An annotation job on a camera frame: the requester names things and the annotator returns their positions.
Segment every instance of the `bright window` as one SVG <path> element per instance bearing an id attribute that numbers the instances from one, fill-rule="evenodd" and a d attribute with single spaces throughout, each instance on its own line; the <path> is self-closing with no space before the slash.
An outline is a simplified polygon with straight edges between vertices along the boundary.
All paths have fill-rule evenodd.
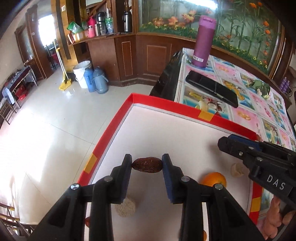
<path id="1" fill-rule="evenodd" d="M 48 15 L 40 18 L 39 21 L 39 34 L 43 46 L 50 45 L 54 39 L 57 38 L 54 28 L 54 17 Z"/>

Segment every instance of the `yellow tape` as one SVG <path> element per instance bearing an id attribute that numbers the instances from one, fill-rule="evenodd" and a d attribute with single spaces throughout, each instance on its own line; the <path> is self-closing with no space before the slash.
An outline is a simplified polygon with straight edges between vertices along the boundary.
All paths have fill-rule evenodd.
<path id="1" fill-rule="evenodd" d="M 259 212 L 260 211 L 260 204 L 261 204 L 261 197 L 253 198 L 250 212 Z"/>
<path id="2" fill-rule="evenodd" d="M 84 171 L 89 174 L 92 168 L 94 167 L 94 164 L 96 163 L 96 161 L 97 161 L 97 157 L 92 153 L 84 168 Z"/>
<path id="3" fill-rule="evenodd" d="M 214 116 L 214 114 L 209 113 L 209 112 L 205 112 L 205 111 L 201 111 L 200 114 L 198 115 L 199 118 L 201 118 L 205 121 L 211 121 L 213 116 Z"/>

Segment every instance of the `floral mural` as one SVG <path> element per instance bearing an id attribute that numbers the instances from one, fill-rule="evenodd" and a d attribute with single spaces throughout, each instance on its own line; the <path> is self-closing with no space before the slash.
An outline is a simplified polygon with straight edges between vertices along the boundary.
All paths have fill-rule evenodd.
<path id="1" fill-rule="evenodd" d="M 248 0 L 142 0 L 140 31 L 195 39 L 201 15 L 217 20 L 213 45 L 268 73 L 278 33 L 278 19 L 262 2 Z"/>

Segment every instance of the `blue plastic jug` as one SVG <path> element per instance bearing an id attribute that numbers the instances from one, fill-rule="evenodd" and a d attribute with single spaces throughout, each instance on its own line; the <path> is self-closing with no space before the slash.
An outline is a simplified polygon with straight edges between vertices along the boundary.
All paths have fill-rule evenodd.
<path id="1" fill-rule="evenodd" d="M 87 84 L 87 88 L 89 89 L 89 92 L 95 92 L 96 91 L 96 84 L 93 79 L 93 70 L 90 68 L 86 68 L 84 71 L 84 78 Z"/>
<path id="2" fill-rule="evenodd" d="M 100 67 L 96 67 L 94 69 L 93 80 L 96 85 L 96 91 L 99 94 L 105 94 L 108 91 L 109 82 L 108 79 L 105 77 L 104 71 L 100 69 Z"/>

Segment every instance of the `metal bolt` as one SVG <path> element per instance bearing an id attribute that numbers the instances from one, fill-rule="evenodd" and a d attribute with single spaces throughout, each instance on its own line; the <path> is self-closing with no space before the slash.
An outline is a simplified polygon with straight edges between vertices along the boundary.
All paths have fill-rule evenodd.
<path id="1" fill-rule="evenodd" d="M 111 177 L 111 176 L 104 177 L 105 182 L 111 182 L 112 180 L 113 180 L 113 177 Z"/>
<path id="2" fill-rule="evenodd" d="M 182 182 L 189 182 L 189 180 L 190 180 L 190 177 L 188 177 L 188 176 L 182 176 L 181 177 Z"/>
<path id="3" fill-rule="evenodd" d="M 216 188 L 217 190 L 222 190 L 222 189 L 223 189 L 223 185 L 220 184 L 220 183 L 217 183 L 217 184 L 215 184 L 215 188 Z"/>
<path id="4" fill-rule="evenodd" d="M 71 189 L 72 190 L 76 190 L 76 189 L 78 189 L 79 188 L 79 184 L 78 183 L 73 183 L 72 185 L 71 185 Z"/>

